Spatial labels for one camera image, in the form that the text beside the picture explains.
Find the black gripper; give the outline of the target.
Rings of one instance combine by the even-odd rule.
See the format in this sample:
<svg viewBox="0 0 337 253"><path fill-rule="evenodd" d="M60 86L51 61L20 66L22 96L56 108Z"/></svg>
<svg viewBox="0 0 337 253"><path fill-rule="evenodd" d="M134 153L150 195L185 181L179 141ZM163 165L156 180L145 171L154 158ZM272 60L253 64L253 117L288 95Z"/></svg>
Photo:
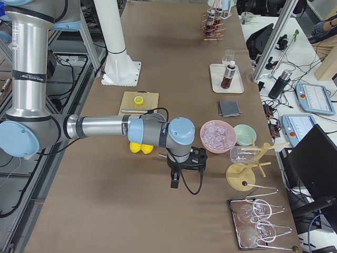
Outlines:
<svg viewBox="0 0 337 253"><path fill-rule="evenodd" d="M200 185L202 187L204 172L206 169L207 155L204 148L191 147L186 161L178 162L169 148L167 148L167 164L171 168L171 188L179 187L180 177L186 188L189 188L183 175L183 170L197 171L200 174Z"/></svg>

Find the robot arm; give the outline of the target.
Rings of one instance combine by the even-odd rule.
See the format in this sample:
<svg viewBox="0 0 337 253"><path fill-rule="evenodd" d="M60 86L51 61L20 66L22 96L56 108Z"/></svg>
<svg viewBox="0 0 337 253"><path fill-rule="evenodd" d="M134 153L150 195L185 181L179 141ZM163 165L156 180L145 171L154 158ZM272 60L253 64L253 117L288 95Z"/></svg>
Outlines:
<svg viewBox="0 0 337 253"><path fill-rule="evenodd" d="M184 181L183 171L204 174L206 151L193 147L195 126L187 118L169 120L148 110L140 115L81 117L46 110L48 31L78 31L79 1L5 1L12 21L12 106L1 123L1 148L23 158L58 142L93 135L125 135L128 140L167 150L171 187Z"/></svg>

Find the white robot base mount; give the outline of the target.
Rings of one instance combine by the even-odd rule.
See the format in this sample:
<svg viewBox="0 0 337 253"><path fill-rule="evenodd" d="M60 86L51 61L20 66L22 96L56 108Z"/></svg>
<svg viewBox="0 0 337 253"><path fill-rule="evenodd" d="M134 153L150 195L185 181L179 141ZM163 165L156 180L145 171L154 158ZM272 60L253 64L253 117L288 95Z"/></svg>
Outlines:
<svg viewBox="0 0 337 253"><path fill-rule="evenodd" d="M127 53L117 1L96 0L94 4L108 51L102 84L136 87L141 62Z"/></svg>

